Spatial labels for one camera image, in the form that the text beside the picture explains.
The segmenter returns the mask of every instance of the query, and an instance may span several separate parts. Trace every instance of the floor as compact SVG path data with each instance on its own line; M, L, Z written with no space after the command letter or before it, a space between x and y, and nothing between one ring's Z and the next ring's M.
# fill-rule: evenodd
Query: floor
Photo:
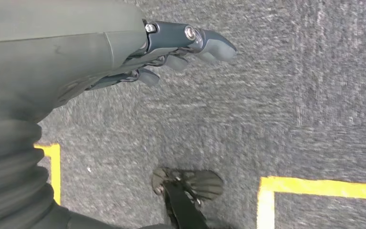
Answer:
M260 177L366 183L366 0L126 0L148 19L215 30L230 63L155 69L156 88L86 92L47 117L62 204L123 228L163 222L159 166L212 169L205 213L256 228ZM276 195L276 229L366 229L366 200Z

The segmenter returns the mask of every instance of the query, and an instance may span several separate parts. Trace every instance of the screw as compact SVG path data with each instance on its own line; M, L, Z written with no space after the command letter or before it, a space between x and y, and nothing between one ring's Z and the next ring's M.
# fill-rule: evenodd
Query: screw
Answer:
M184 33L186 34L186 37L191 40L194 41L196 38L196 34L195 34L195 30L192 26L188 25L186 26L186 28L184 29Z
M145 25L145 30L146 30L147 33L156 32L156 26L152 25L152 24L146 24Z
M164 191L163 185L159 185L158 187L155 188L154 191L155 191L155 194L157 194L158 196L162 195L163 191Z

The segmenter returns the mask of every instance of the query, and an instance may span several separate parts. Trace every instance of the prosthetic hand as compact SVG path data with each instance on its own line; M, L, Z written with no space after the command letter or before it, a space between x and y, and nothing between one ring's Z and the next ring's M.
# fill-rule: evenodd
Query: prosthetic hand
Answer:
M38 122L85 90L154 85L145 66L182 70L187 55L228 61L234 46L187 24L150 22L115 0L0 0L0 229L107 229L53 201Z
M113 76L107 76L91 85L87 90L95 90L121 82L142 81L148 86L158 83L159 76L145 66L166 65L173 70L182 71L188 61L184 58L194 54L205 62L229 61L236 55L236 48L222 35L188 24L143 21L148 40L144 46L129 56L123 69L137 69Z

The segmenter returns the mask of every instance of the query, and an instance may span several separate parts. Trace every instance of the yellow floor marking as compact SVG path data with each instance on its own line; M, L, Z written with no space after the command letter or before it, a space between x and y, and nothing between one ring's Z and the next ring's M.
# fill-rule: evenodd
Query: yellow floor marking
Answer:
M275 228L275 192L366 199L366 184L292 177L262 177L257 200L257 228Z
M61 205L61 150L59 144L51 146L35 145L35 148L44 150L44 156L48 156L51 161L51 185L54 189L54 200Z

